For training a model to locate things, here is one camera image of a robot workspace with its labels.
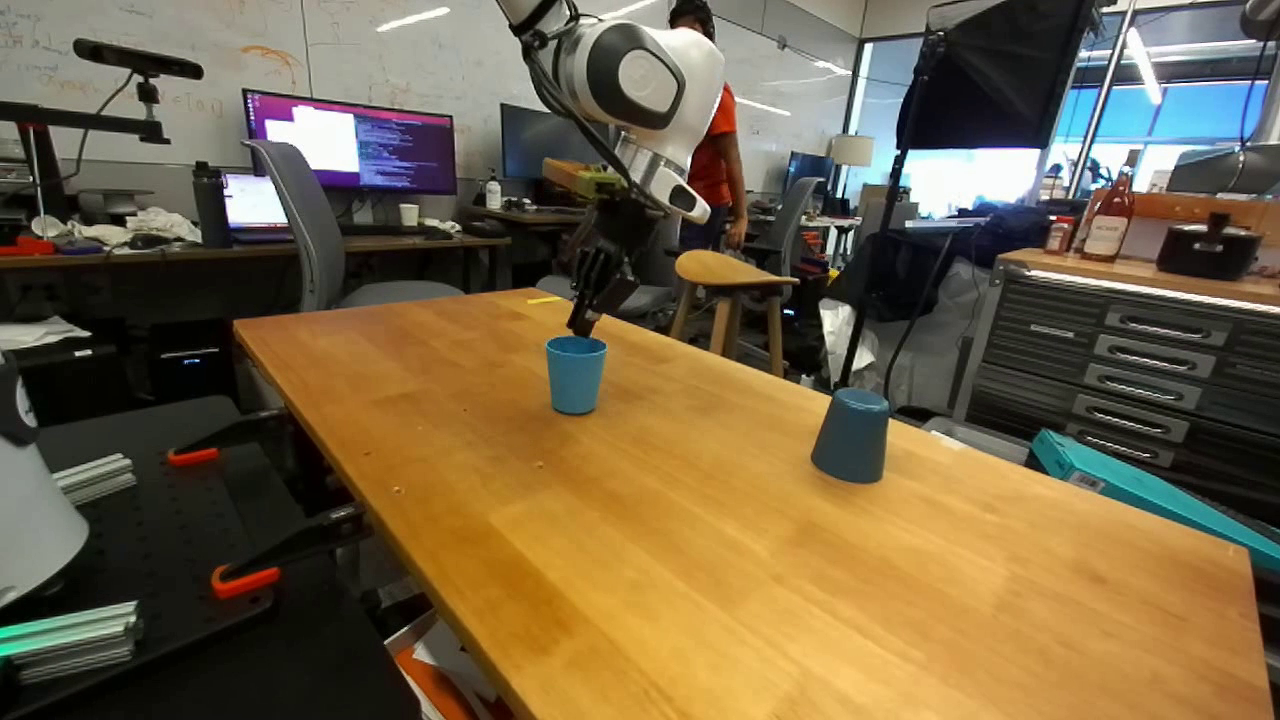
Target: window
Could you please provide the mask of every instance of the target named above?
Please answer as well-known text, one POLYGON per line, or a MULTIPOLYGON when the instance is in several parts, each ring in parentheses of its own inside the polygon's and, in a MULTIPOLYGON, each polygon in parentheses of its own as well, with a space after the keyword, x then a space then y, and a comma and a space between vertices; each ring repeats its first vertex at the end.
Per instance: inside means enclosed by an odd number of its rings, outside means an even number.
MULTIPOLYGON (((1087 134, 1087 114, 1105 90, 1105 66, 1115 47, 1125 13, 1105 13, 1099 28, 1085 36, 1071 88, 1063 90, 1061 118, 1043 169, 1071 173, 1087 134)), ((1156 98, 1141 74, 1134 47, 1125 52, 1105 114, 1087 147, 1079 190, 1121 173, 1129 150, 1141 150, 1134 189, 1158 174, 1186 147, 1222 147, 1251 134, 1265 114, 1271 52, 1241 36, 1241 2, 1149 8, 1134 13, 1134 36, 1149 47, 1156 98)), ((859 52, 859 84, 847 112, 847 132, 874 140, 870 169, 845 173, 838 194, 859 183, 885 183, 897 154, 897 114, 911 84, 921 36, 868 41, 859 52)), ((1008 147, 911 147, 905 183, 924 216, 953 216, 973 204, 1012 204, 1034 190, 1040 150, 1008 147)))

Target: robot camera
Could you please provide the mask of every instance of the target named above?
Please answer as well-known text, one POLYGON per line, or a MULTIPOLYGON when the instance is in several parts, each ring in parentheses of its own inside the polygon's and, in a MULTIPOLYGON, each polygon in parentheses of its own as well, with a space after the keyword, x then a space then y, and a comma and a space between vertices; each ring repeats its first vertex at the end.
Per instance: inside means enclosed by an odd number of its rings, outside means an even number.
POLYGON ((180 55, 158 55, 158 52, 139 52, 139 47, 118 47, 118 42, 101 42, 101 41, 76 41, 73 42, 81 61, 91 64, 116 64, 116 66, 131 66, 139 74, 187 74, 187 78, 202 78, 202 66, 180 55))

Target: teal bin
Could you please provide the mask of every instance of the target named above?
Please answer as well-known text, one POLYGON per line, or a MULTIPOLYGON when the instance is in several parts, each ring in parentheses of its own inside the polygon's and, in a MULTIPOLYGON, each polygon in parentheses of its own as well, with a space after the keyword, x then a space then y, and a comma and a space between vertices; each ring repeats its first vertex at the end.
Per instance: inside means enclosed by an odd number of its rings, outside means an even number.
POLYGON ((1251 525, 1203 503, 1199 496, 1170 487, 1168 480, 1133 468, 1115 454, 1105 454, 1087 444, 1077 444, 1071 436, 1061 433, 1034 433, 1032 438, 1032 460, 1057 476, 1057 480, 1071 480, 1071 485, 1087 485, 1105 496, 1115 496, 1133 508, 1168 514, 1176 525, 1199 528, 1206 537, 1220 537, 1227 542, 1248 547, 1254 568, 1280 571, 1280 542, 1265 533, 1254 533, 1251 525))

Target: laptop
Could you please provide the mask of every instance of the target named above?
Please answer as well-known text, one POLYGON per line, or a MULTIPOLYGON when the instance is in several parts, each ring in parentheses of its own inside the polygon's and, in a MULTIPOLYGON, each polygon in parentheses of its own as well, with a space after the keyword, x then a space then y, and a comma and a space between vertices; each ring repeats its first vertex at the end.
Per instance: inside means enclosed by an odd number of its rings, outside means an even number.
POLYGON ((230 243, 290 243, 270 174, 224 173, 224 211, 230 243))

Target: ceiling light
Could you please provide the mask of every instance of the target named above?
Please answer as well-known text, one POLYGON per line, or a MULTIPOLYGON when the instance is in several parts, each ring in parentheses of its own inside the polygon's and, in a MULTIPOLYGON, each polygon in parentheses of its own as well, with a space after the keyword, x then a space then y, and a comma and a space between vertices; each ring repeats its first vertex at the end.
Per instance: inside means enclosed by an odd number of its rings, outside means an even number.
POLYGON ((1158 98, 1165 98, 1165 88, 1158 88, 1158 74, 1156 74, 1151 55, 1149 55, 1149 42, 1142 42, 1142 36, 1141 36, 1134 28, 1129 28, 1129 52, 1133 52, 1133 61, 1134 61, 1134 73, 1142 74, 1149 98, 1158 104, 1158 98))
POLYGON ((620 18, 620 14, 644 13, 647 2, 654 2, 654 0, 623 2, 623 8, 598 13, 598 14, 603 14, 603 18, 620 18))
POLYGON ((830 61, 812 61, 812 66, 822 66, 822 73, 830 73, 830 74, 851 74, 851 66, 838 66, 838 64, 830 64, 830 61))
POLYGON ((422 18, 438 18, 438 14, 449 14, 449 8, 427 8, 427 13, 397 14, 397 18, 383 18, 376 30, 393 30, 393 28, 408 28, 408 23, 422 23, 422 18))
POLYGON ((766 114, 792 114, 788 108, 772 108, 772 104, 760 104, 760 98, 749 98, 749 94, 735 94, 735 104, 766 112, 766 114))
MULTIPOLYGON (((1105 64, 1111 47, 1087 47, 1079 61, 1105 64)), ((1203 42, 1156 42, 1149 47, 1151 64, 1181 64, 1181 61, 1222 61, 1222 55, 1254 55, 1254 41, 1203 41, 1203 42)))

